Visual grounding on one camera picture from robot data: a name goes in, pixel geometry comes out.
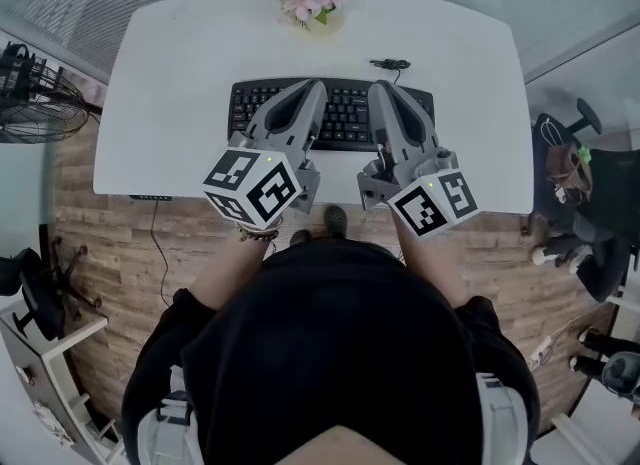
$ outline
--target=bracelet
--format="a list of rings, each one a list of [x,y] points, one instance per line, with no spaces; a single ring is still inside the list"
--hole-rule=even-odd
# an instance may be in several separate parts
[[[281,215],[275,222],[275,224],[264,230],[248,227],[236,222],[236,228],[240,231],[240,242],[252,239],[253,241],[273,241],[280,235],[278,230],[284,221],[284,217]]]

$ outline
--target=vase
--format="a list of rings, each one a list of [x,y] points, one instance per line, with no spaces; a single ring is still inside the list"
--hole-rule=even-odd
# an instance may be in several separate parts
[[[306,35],[325,38],[333,35],[344,25],[344,12],[342,10],[333,10],[326,14],[327,23],[323,24],[316,19],[310,18],[306,22],[302,22],[295,15],[291,20],[291,25]]]

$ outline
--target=electric fan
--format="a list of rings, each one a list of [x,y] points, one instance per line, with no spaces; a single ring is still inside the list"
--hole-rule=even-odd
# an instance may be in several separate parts
[[[80,91],[24,44],[10,44],[0,56],[0,143],[60,141],[77,133],[89,114]]]

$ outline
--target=shoe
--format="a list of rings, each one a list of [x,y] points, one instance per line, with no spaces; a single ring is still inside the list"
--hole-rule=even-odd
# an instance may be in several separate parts
[[[595,330],[595,328],[593,327],[593,325],[587,326],[584,330],[582,330],[578,334],[578,342],[584,344],[584,341],[587,340],[587,335],[589,335],[589,332],[592,332],[594,330]]]
[[[593,255],[591,247],[589,245],[581,246],[576,253],[576,256],[571,259],[571,262],[569,262],[569,273],[575,275],[578,272],[578,268],[580,267],[580,264],[582,264],[582,261],[590,255]]]
[[[544,246],[537,246],[531,252],[531,261],[536,266],[542,266],[545,262],[554,261],[558,257],[560,257],[560,255],[557,254],[557,253],[547,255],[545,253],[545,250],[546,250],[546,248]]]
[[[311,241],[311,238],[311,232],[309,232],[308,230],[298,230],[293,233],[293,236],[291,236],[291,239],[289,240],[289,246],[299,245],[300,243]]]
[[[342,207],[330,205],[324,210],[324,229],[329,237],[347,236],[347,213]]]

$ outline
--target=white cube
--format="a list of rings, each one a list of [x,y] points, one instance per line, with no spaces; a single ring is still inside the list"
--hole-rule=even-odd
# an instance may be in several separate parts
[[[478,214],[459,169],[420,177],[389,200],[389,206],[418,239],[428,239]]]
[[[281,152],[226,147],[202,185],[226,219],[268,227],[302,189]]]

